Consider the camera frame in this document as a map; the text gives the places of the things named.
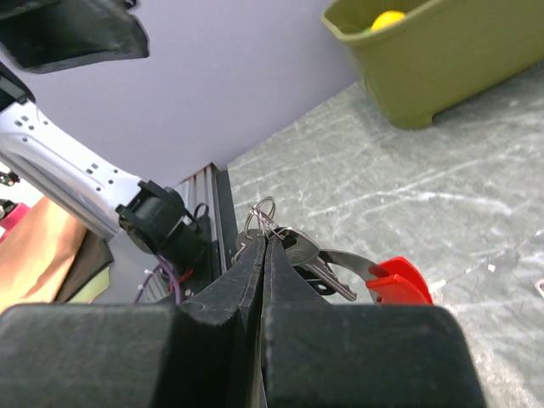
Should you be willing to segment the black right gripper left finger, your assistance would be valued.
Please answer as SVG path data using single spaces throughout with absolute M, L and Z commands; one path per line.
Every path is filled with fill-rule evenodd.
M 189 300 L 23 304 L 1 317 L 4 407 L 258 407 L 266 243 Z

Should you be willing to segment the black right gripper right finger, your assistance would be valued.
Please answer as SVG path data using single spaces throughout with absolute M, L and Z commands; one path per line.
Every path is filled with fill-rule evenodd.
M 264 264 L 271 407 L 483 407 L 457 320 L 437 306 L 331 304 L 272 239 Z

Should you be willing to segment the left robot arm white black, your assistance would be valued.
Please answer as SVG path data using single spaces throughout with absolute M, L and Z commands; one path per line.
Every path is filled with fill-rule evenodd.
M 144 59 L 149 39 L 132 1 L 4 1 L 1 44 L 37 74 L 112 60 Z M 186 269 L 206 242 L 182 197 L 121 170 L 57 127 L 32 91 L 1 69 L 1 159 L 93 232 L 125 230 L 143 252 Z

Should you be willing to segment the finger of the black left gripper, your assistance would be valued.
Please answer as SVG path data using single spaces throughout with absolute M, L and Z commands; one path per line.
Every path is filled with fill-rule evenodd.
M 2 1 L 1 48 L 19 69 L 64 71 L 144 59 L 149 38 L 136 1 Z

